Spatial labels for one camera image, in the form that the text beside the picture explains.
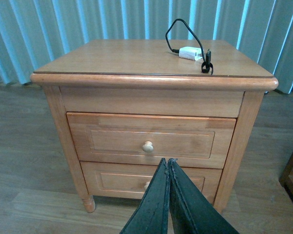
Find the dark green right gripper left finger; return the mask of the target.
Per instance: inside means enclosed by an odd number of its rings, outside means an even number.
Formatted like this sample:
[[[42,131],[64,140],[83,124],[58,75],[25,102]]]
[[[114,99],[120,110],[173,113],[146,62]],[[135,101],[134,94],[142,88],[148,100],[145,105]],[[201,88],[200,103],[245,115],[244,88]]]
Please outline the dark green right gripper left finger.
[[[168,229],[170,176],[167,162],[161,159],[145,194],[122,234],[166,234]]]

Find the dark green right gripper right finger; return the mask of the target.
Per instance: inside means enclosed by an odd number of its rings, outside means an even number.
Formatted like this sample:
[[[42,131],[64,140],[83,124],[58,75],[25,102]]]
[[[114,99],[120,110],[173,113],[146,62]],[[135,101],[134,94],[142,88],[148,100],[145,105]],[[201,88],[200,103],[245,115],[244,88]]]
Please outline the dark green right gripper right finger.
[[[236,234],[202,195],[175,159],[168,161],[169,208],[175,234]]]

